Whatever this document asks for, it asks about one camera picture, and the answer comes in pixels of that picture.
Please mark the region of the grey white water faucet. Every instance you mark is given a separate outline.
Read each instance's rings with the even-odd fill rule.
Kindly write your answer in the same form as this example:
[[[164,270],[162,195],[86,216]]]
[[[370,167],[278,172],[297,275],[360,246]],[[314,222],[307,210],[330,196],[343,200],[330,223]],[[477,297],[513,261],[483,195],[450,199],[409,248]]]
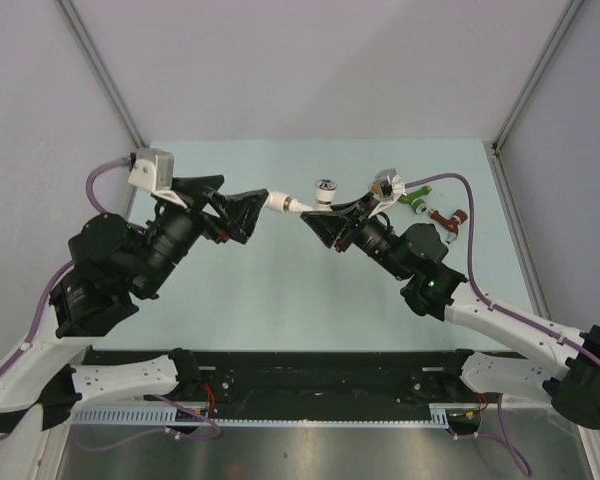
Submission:
[[[337,192],[337,184],[331,179],[318,179],[314,183],[314,201],[312,205],[302,203],[291,198],[286,210],[290,213],[304,213],[312,211],[330,211]]]

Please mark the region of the white elbow pipe fitting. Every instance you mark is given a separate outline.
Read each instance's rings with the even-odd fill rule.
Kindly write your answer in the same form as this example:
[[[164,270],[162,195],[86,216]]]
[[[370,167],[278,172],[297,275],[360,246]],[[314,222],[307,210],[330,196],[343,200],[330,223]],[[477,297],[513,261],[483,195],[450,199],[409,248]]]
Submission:
[[[264,206],[277,213],[288,213],[292,197],[280,191],[269,191]]]

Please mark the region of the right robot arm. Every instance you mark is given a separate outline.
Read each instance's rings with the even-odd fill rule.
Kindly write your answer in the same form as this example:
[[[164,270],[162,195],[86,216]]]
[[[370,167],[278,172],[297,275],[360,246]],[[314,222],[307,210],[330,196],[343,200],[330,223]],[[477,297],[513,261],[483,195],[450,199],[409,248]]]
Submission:
[[[515,353],[498,360],[475,350],[459,353],[441,376],[443,393],[464,401],[474,392],[500,393],[549,404],[572,423],[600,429],[600,326],[584,331],[512,307],[482,290],[471,271],[445,262],[449,252],[430,223],[396,231],[373,193],[304,222],[339,253],[355,247],[402,282],[400,295],[421,317],[458,325]]]

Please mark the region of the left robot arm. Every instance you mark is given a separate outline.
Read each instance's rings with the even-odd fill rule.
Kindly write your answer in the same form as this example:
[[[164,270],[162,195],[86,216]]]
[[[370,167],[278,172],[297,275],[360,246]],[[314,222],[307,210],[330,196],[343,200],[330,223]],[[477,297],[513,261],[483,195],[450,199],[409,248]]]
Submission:
[[[177,348],[145,362],[88,370],[73,364],[81,351],[135,315],[200,238],[246,243],[260,212],[302,214],[288,194],[257,189],[224,195],[220,175],[176,178],[154,197],[154,218],[137,227],[101,213],[70,239],[70,263],[51,279],[31,329],[0,361],[0,434],[12,433],[33,407],[53,428],[93,402],[133,397],[171,401],[194,397],[201,373],[192,352]]]

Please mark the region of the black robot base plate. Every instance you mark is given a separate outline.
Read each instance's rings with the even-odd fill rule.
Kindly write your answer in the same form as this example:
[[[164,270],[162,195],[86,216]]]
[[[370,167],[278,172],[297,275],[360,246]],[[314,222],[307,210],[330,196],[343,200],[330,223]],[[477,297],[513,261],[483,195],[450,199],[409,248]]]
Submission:
[[[453,352],[220,352],[193,354],[199,378],[175,395],[210,401],[213,416],[256,419],[414,419],[426,407],[482,411],[495,396],[458,376]]]

